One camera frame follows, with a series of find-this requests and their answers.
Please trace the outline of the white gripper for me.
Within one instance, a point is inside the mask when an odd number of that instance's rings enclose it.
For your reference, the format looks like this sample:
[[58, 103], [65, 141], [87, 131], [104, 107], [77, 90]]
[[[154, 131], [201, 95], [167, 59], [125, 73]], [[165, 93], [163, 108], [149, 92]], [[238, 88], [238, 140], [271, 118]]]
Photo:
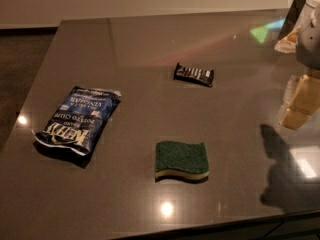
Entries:
[[278, 41], [274, 49], [285, 54], [296, 52], [297, 61], [310, 68], [301, 76], [290, 77], [279, 112], [279, 124], [297, 130], [320, 108], [319, 14], [313, 13], [301, 27]]

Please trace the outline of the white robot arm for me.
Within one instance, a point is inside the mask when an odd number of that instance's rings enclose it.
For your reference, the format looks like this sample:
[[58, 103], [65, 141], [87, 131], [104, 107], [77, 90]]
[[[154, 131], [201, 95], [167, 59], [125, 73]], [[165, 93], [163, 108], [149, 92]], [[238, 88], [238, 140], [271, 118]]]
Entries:
[[307, 68], [290, 77], [279, 111], [279, 125], [297, 130], [320, 108], [320, 0], [293, 0], [275, 50]]

